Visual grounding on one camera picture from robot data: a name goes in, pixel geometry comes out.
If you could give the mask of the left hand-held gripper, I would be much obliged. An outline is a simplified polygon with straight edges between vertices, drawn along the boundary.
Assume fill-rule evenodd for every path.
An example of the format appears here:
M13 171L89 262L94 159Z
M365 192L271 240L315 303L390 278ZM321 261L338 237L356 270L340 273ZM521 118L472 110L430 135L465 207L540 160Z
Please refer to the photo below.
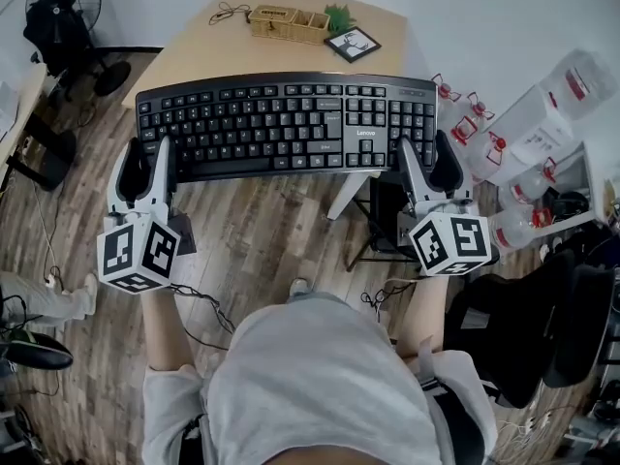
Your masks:
M133 208L147 188L149 203L170 204L177 187L175 161L170 136L160 141L151 170L140 141L131 138L110 174L108 210ZM167 288L178 256L195 252L187 214L175 210L163 223L153 213L115 212L105 217L104 232L97 237L98 278L130 295Z

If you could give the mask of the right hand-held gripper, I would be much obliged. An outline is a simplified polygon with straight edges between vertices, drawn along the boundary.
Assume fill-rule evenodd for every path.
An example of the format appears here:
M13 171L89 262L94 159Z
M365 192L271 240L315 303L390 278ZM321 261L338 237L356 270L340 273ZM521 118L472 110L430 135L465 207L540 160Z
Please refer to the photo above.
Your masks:
M474 199L470 170L452 136L438 130L430 182L452 200L430 201L417 152L408 137L397 143L402 187L410 202L396 214L397 243L411 246L424 276L461 276L495 264L499 251L490 242L488 219Z

